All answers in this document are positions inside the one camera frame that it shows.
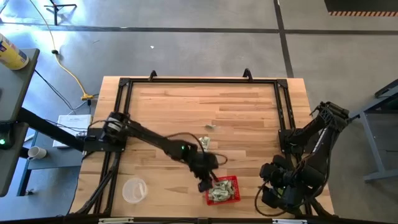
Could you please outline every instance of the red plastic basket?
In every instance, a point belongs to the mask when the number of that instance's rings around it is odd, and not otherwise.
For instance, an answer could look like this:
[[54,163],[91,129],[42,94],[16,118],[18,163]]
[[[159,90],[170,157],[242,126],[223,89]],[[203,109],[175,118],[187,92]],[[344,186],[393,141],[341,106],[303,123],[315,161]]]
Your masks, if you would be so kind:
[[207,205],[221,205],[224,203],[233,203],[233,202],[238,202],[241,200],[241,196],[239,194],[238,180],[237,180],[236,176],[219,177],[218,180],[219,181],[222,181],[222,180],[232,181],[232,186],[235,190],[235,196],[232,196],[230,199],[226,200],[225,202],[214,202],[212,200],[209,200],[209,191],[207,190],[206,191]]

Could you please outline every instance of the concrete floor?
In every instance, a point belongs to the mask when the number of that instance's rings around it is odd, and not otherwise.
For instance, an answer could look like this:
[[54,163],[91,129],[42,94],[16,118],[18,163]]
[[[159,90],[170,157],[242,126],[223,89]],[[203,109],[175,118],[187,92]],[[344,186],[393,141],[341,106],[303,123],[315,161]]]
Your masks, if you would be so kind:
[[[51,13],[41,7],[43,2],[35,2],[52,22]],[[76,9],[60,11],[63,26],[278,28],[272,0],[73,2],[78,4]],[[398,30],[398,17],[330,17],[322,1],[279,2],[286,29]],[[0,18],[3,22],[43,24],[25,0],[10,0]],[[105,75],[149,75],[151,70],[160,76],[237,77],[249,67],[255,77],[287,76],[279,34],[109,31],[53,32],[63,64],[80,77],[92,94],[99,92]],[[50,53],[47,31],[37,26],[3,24],[0,33],[20,48],[39,48],[37,70],[72,105],[80,103],[79,87]],[[397,78],[396,35],[289,34],[286,39],[294,77],[304,78],[312,108],[320,101],[332,101],[356,110],[370,101],[376,90]],[[24,106],[53,121],[58,115],[69,113],[36,75]],[[87,114],[88,108],[78,112]],[[0,198],[0,220],[66,214],[79,167],[33,171],[28,189],[35,189],[36,194],[15,197],[23,167],[21,160],[9,194]],[[340,135],[333,150],[329,183],[337,215],[398,222],[398,180],[365,184],[363,175],[375,170],[363,129],[354,122]]]

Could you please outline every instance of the wooden table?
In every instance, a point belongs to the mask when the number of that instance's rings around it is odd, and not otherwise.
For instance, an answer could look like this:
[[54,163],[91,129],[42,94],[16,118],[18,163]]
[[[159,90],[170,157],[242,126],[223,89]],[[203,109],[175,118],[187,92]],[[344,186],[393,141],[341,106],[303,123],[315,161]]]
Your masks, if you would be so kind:
[[[94,121],[106,119],[113,110],[119,78],[104,77]],[[287,81],[295,123],[300,128],[312,120],[304,81],[301,78]],[[198,192],[198,179],[185,165],[172,161],[160,149],[129,138],[121,157],[112,217],[262,217],[254,209],[254,196],[262,184],[259,170],[280,154],[277,138],[280,126],[272,85],[135,83],[129,112],[133,120],[162,135],[183,131],[198,138],[210,137],[210,151],[229,159],[215,174],[237,176],[241,201],[208,206],[205,195]],[[206,124],[216,125],[215,130],[206,129]],[[77,211],[98,186],[103,157],[104,153],[96,152],[83,161],[71,212]],[[148,187],[147,197],[138,204],[127,203],[122,196],[124,183],[132,177],[142,178]],[[102,207],[106,199],[105,190]],[[333,213],[327,186],[317,199]],[[280,211],[260,201],[259,205],[264,213]]]

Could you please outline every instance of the yellow cable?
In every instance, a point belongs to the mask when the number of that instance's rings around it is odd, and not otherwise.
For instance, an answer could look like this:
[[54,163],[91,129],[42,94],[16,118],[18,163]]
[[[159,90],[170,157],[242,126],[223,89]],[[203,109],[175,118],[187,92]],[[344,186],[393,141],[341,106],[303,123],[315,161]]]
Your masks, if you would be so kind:
[[[44,16],[43,16],[42,13],[37,9],[37,7],[36,7],[35,4],[32,2],[32,0],[29,0],[29,1],[30,1],[30,3],[32,3],[32,5],[35,7],[36,11],[40,14],[40,16],[42,17],[42,19],[43,19],[44,22],[45,22],[45,25],[46,25],[47,28],[49,29],[50,35],[51,35],[51,40],[52,40],[52,45],[53,45],[54,50],[55,50],[56,47],[55,47],[55,42],[54,42],[54,36],[52,35],[52,32],[51,32],[51,29],[50,29],[49,24],[48,24],[47,21],[44,19]],[[64,69],[69,75],[71,75],[71,76],[76,80],[77,84],[79,84],[79,86],[80,86],[80,88],[81,88],[81,90],[82,90],[82,92],[83,92],[83,96],[81,97],[81,100],[93,99],[94,96],[93,96],[93,95],[89,95],[89,94],[86,93],[86,91],[85,91],[83,85],[80,83],[80,81],[79,81],[79,79],[76,77],[76,75],[74,75],[71,71],[69,71],[67,68],[65,68],[63,65],[61,65],[61,63],[60,63],[60,61],[59,61],[59,59],[58,59],[58,57],[57,57],[57,54],[54,54],[54,56],[55,56],[55,59],[57,60],[57,63],[59,64],[59,66],[60,66],[62,69]]]

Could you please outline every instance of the yellow spray can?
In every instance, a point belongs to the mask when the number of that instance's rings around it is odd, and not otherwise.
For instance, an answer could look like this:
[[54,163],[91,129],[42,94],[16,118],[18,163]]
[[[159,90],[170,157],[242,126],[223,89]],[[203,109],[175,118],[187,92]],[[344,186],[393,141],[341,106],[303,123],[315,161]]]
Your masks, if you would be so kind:
[[19,70],[27,65],[29,57],[0,34],[0,62],[11,70]]

